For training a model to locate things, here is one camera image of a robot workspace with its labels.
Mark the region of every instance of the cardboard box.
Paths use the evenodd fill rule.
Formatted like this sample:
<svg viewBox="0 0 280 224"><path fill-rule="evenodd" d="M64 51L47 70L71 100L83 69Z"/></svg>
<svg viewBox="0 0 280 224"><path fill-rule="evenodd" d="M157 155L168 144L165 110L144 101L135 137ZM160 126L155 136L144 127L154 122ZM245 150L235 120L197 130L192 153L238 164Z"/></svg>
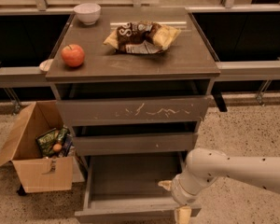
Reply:
<svg viewBox="0 0 280 224"><path fill-rule="evenodd" d="M73 181L85 180L75 157L57 158L55 171L51 172L52 158L43 159L35 142L39 135L62 126L55 101L35 102L18 115L0 152L0 166L12 161L27 193L69 190Z"/></svg>

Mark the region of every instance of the terrazzo floor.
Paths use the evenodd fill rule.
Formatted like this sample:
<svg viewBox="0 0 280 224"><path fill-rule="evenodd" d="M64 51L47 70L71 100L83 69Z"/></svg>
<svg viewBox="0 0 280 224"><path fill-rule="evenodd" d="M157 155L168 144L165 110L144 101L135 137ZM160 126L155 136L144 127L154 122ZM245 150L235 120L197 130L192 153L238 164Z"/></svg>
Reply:
<svg viewBox="0 0 280 224"><path fill-rule="evenodd" d="M228 112L219 112L211 101L199 130L196 147L218 149L230 156L280 156L280 93L266 94L262 107L253 94L224 95ZM15 117L12 106L0 104L0 147ZM78 224L85 183L70 191L19 196L20 181L11 163L0 167L0 224ZM192 224L278 223L280 195L225 177L203 190L197 201L203 209ZM169 224L172 218L122 224Z"/></svg>

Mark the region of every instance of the bowl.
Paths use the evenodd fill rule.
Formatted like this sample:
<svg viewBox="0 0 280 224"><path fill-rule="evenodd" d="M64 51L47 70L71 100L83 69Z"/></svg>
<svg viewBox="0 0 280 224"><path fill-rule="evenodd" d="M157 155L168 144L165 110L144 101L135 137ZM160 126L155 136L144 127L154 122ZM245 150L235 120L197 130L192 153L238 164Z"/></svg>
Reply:
<svg viewBox="0 0 280 224"><path fill-rule="evenodd" d="M77 18L85 25L93 25L101 15L101 6L98 4L80 4L74 7Z"/></svg>

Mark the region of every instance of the floor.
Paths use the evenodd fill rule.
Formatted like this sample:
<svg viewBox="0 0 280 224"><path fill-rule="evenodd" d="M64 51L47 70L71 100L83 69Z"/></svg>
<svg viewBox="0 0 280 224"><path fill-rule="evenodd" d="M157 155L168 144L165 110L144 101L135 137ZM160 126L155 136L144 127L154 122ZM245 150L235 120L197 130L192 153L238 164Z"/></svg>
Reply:
<svg viewBox="0 0 280 224"><path fill-rule="evenodd" d="M219 112L214 102L199 130L197 147L218 149L229 156L280 156L280 93L265 94L262 107L253 94L224 94L228 112ZM0 103L0 148L16 117L12 106ZM20 181L11 163L0 167L0 224L78 224L85 183L70 191L19 196ZM221 177L203 190L197 201L203 209L191 224L278 223L280 195ZM169 224L172 218L122 224Z"/></svg>

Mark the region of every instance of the drawer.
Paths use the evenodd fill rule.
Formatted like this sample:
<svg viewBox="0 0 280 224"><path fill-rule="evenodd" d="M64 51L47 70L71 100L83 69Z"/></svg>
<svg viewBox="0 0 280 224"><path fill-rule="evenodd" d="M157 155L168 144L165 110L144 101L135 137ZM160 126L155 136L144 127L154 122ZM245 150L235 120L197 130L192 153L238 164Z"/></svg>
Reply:
<svg viewBox="0 0 280 224"><path fill-rule="evenodd" d="M158 186L181 172L178 153L91 157L80 223L102 223L173 217L178 204ZM192 216L199 213L193 204Z"/></svg>
<svg viewBox="0 0 280 224"><path fill-rule="evenodd" d="M189 151L194 149L197 136L196 133L87 136L75 137L74 144L80 156Z"/></svg>
<svg viewBox="0 0 280 224"><path fill-rule="evenodd" d="M204 119L207 96L59 101L68 126L184 122Z"/></svg>

